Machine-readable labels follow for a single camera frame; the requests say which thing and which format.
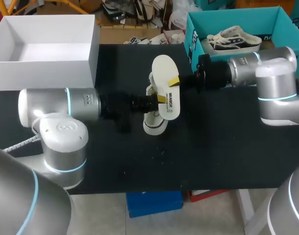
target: shoelace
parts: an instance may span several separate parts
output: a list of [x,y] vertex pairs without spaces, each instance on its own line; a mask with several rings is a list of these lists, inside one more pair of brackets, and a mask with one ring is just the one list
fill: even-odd
[[222,43],[229,43],[230,42],[229,39],[221,37],[220,34],[217,34],[217,35],[208,35],[207,39],[210,41],[210,43],[219,43],[219,44],[222,44]]

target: shoe box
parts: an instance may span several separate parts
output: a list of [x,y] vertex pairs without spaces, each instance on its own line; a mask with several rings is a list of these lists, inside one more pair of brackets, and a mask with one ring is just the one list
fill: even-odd
[[[239,25],[245,32],[263,41],[272,40],[275,47],[293,49],[298,58],[296,74],[299,76],[299,29],[280,6],[189,13],[184,47],[193,71],[196,71],[199,55],[205,53],[201,40],[234,25]],[[211,60],[227,61],[230,57],[226,54],[212,55]]]

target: black table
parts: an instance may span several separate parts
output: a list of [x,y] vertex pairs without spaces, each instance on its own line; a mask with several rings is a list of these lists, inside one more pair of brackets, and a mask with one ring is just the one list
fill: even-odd
[[[191,73],[182,45],[101,45],[98,91],[144,94],[160,54],[169,55],[180,74]],[[0,92],[0,148],[33,136],[19,122],[18,94]],[[130,134],[118,133],[109,120],[87,124],[86,174],[70,193],[277,188],[299,165],[299,126],[263,124],[256,87],[183,93],[179,118],[160,136],[146,134],[142,122],[135,114]],[[11,154],[41,151],[33,143]]]

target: tiled floor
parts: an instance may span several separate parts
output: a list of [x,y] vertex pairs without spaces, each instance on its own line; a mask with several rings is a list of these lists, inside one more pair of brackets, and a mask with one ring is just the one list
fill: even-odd
[[[272,189],[253,189],[254,209]],[[180,210],[130,218],[124,193],[72,196],[78,226],[72,235],[243,235],[235,191],[191,203]],[[269,235],[268,228],[260,235]]]

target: blue shoe box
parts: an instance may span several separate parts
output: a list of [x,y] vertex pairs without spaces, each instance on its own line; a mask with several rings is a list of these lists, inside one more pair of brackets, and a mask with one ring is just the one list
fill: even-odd
[[127,193],[126,202],[130,217],[181,209],[183,197],[180,191]]
[[[234,25],[262,40],[272,39],[276,47],[292,48],[298,58],[297,77],[299,75],[299,29],[292,23],[282,7],[246,8],[191,12],[187,16],[184,47],[196,71],[198,56],[204,54],[200,40],[207,35],[215,35]],[[227,61],[231,55],[213,55],[212,61]]]

